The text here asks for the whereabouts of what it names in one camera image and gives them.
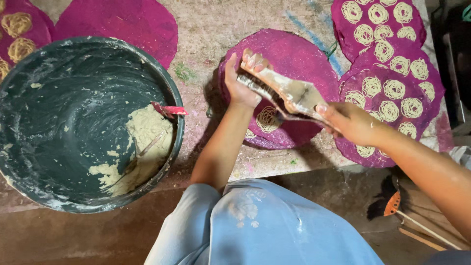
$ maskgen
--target green plastic bowl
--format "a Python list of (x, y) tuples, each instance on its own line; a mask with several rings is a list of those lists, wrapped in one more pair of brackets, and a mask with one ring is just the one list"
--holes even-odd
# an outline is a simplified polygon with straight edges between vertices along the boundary
[(90, 166), (114, 164), (106, 152), (120, 145), (123, 172), (128, 114), (158, 101), (183, 106), (180, 93), (156, 59), (124, 41), (79, 37), (35, 51), (0, 86), (0, 170), (24, 196), (58, 211), (96, 213), (124, 206), (154, 188), (180, 151), (185, 121), (173, 119), (174, 142), (157, 175), (128, 194), (100, 189)]

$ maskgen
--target green string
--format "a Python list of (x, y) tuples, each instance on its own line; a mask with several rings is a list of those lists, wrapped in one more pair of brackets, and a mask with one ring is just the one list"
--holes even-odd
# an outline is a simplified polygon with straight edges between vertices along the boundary
[(463, 21), (471, 22), (471, 5), (468, 5), (468, 7), (463, 10), (463, 15), (461, 17), (463, 18)]
[(337, 49), (337, 44), (338, 42), (334, 42), (332, 45), (330, 45), (329, 50), (330, 51), (324, 51), (325, 55), (327, 56), (327, 61), (329, 60), (330, 56), (335, 52)]

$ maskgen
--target broom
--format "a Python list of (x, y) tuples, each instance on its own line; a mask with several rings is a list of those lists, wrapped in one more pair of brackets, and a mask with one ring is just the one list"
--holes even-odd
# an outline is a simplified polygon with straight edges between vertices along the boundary
[(374, 218), (379, 217), (379, 216), (389, 216), (389, 215), (393, 215), (397, 213), (397, 214), (402, 215), (404, 218), (407, 218), (412, 223), (418, 225), (425, 231), (429, 232), (431, 235), (441, 240), (445, 244), (457, 250), (462, 250), (457, 245), (446, 240), (442, 236), (438, 235), (434, 231), (425, 227), (423, 224), (419, 223), (418, 221), (414, 220), (413, 218), (411, 218), (410, 216), (406, 215), (405, 213), (403, 213), (402, 211), (398, 209), (401, 202), (401, 195), (393, 184), (392, 175), (387, 176), (386, 179), (382, 181), (381, 193), (376, 195), (374, 198), (379, 198), (379, 199), (368, 207), (368, 210), (366, 212), (366, 217), (368, 218), (368, 220), (371, 221)]

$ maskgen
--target magenta mat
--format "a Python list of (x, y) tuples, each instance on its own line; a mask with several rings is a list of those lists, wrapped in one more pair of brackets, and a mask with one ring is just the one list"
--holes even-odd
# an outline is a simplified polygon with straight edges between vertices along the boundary
[[(373, 98), (365, 97), (364, 110), (379, 111), (379, 106), (383, 101), (392, 101), (399, 109), (399, 116), (396, 120), (392, 122), (385, 121), (385, 123), (396, 130), (403, 122), (412, 123), (416, 127), (415, 140), (419, 141), (423, 131), (425, 128), (427, 128), (430, 121), (435, 117), (433, 113), (435, 112), (436, 108), (436, 106), (434, 107), (431, 105), (430, 100), (427, 98), (421, 88), (414, 84), (410, 79), (405, 78), (403, 75), (388, 69), (375, 69), (371, 71), (358, 72), (358, 68), (356, 68), (353, 69), (353, 72), (356, 72), (356, 74), (351, 75), (349, 72), (346, 73), (347, 76), (350, 75), (351, 77), (342, 84), (340, 101), (345, 101), (345, 94), (348, 91), (359, 91), (361, 93), (362, 82), (366, 77), (377, 77), (382, 84), (382, 90), (373, 96)], [(387, 80), (397, 80), (405, 85), (405, 94), (402, 99), (390, 99), (386, 96), (383, 86)], [(416, 98), (422, 103), (423, 112), (419, 117), (408, 118), (402, 115), (401, 102), (406, 98)], [(344, 138), (335, 139), (335, 144), (344, 157), (362, 166), (382, 168), (395, 165), (392, 159), (380, 154), (378, 149), (375, 149), (371, 156), (362, 157), (358, 154), (355, 144)]]
[(432, 100), (433, 109), (431, 110), (431, 115), (433, 117), (437, 116), (440, 110), (441, 99), (443, 95), (445, 94), (445, 88), (443, 87), (443, 84), (441, 82), (440, 73), (438, 72), (437, 69), (435, 69), (433, 64), (430, 62), (429, 57), (424, 51), (422, 51), (419, 48), (415, 48), (411, 46), (412, 42), (410, 40), (394, 38), (394, 39), (388, 40), (388, 42), (394, 48), (394, 54), (391, 57), (391, 59), (389, 59), (388, 61), (384, 63), (381, 63), (380, 61), (378, 61), (378, 59), (374, 55), (375, 47), (372, 47), (364, 54), (361, 54), (360, 56), (358, 56), (358, 58), (352, 64), (351, 69), (373, 70), (373, 69), (381, 68), (381, 66), (378, 66), (378, 63), (384, 66), (390, 67), (391, 60), (393, 60), (394, 57), (396, 56), (402, 56), (410, 60), (411, 63), (414, 62), (415, 60), (424, 60), (424, 63), (427, 65), (427, 70), (429, 71), (428, 77), (426, 79), (417, 79), (409, 70), (407, 72), (406, 78), (412, 81), (416, 85), (422, 84), (423, 82), (429, 82), (433, 85), (435, 96)]
[(177, 52), (172, 14), (156, 0), (73, 0), (56, 24), (54, 40), (114, 37), (141, 48), (169, 68)]
[[(0, 14), (0, 19), (4, 15), (14, 14), (17, 12), (28, 13), (31, 15), (32, 26), (31, 29), (22, 34), (21, 38), (32, 40), (36, 44), (36, 48), (52, 42), (52, 34), (54, 33), (54, 24), (49, 16), (42, 12), (39, 8), (35, 7), (28, 0), (14, 0), (6, 1), (5, 10)], [(13, 61), (8, 56), (8, 47), (15, 40), (8, 33), (2, 29), (2, 39), (0, 41), (0, 57), (6, 60), (11, 66), (14, 65)]]
[[(325, 54), (316, 45), (293, 33), (262, 29), (229, 49), (225, 60), (219, 66), (219, 87), (227, 102), (230, 101), (230, 96), (224, 84), (224, 67), (234, 52), (241, 59), (245, 48), (251, 48), (254, 52), (263, 54), (263, 57), (270, 60), (278, 73), (292, 79), (312, 82), (326, 101), (339, 100), (337, 75)], [(267, 149), (290, 149), (309, 142), (322, 130), (312, 122), (284, 121), (276, 130), (265, 133), (257, 126), (255, 119), (266, 106), (271, 106), (271, 103), (264, 99), (255, 108), (249, 124), (249, 129), (262, 139), (259, 137), (254, 138), (255, 140), (246, 139), (248, 142)]]
[[(345, 2), (354, 2), (358, 7), (360, 7), (362, 11), (362, 16), (358, 22), (351, 23), (348, 21), (345, 16), (342, 13), (342, 6)], [(398, 5), (399, 3), (405, 3), (409, 5), (412, 8), (412, 20), (409, 23), (399, 23), (396, 21), (394, 15), (393, 15), (393, 10)], [(396, 4), (385, 7), (381, 5), (379, 1), (371, 1), (366, 5), (361, 5), (358, 4), (356, 1), (347, 1), (347, 0), (335, 0), (332, 4), (331, 7), (331, 12), (332, 12), (332, 21), (334, 24), (334, 33), (335, 37), (339, 41), (339, 44), (341, 46), (342, 52), (347, 57), (347, 59), (350, 62), (354, 62), (355, 58), (358, 56), (359, 52), (371, 45), (374, 44), (374, 42), (371, 42), (369, 45), (363, 45), (355, 40), (354, 37), (354, 32), (356, 28), (360, 25), (368, 25), (372, 31), (374, 32), (376, 27), (378, 26), (377, 24), (373, 23), (368, 15), (368, 11), (371, 8), (372, 5), (380, 5), (381, 7), (384, 8), (388, 12), (388, 20), (384, 22), (381, 25), (387, 25), (390, 27), (393, 35), (392, 37), (397, 37), (398, 31), (403, 27), (403, 26), (409, 26), (412, 27), (413, 30), (415, 31), (416, 39), (414, 42), (410, 43), (410, 46), (416, 46), (418, 48), (422, 47), (423, 43), (425, 42), (425, 38), (427, 37), (427, 32), (425, 31), (425, 28), (423, 26), (422, 18), (420, 17), (419, 11), (417, 8), (412, 4), (411, 0), (401, 0), (397, 1)]]

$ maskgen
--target dirty floor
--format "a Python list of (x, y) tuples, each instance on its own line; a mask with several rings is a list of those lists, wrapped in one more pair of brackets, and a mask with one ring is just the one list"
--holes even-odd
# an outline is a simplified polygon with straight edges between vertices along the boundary
[[(397, 231), (395, 216), (365, 213), (387, 169), (323, 169), (269, 177), (350, 222), (388, 265), (421, 264), (436, 251)], [(184, 189), (151, 192), (110, 212), (68, 214), (35, 209), (0, 214), (0, 264), (143, 264), (165, 217)]]

